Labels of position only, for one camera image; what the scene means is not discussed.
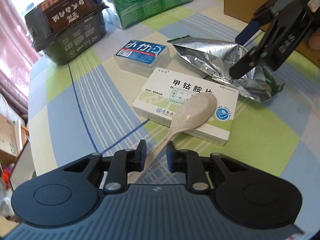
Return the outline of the person's right hand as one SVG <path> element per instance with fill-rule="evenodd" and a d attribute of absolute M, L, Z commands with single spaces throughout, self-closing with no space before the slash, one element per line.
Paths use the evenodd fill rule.
<path fill-rule="evenodd" d="M 320 51 L 320 29 L 316 30 L 308 41 L 309 48 L 313 51 Z"/>

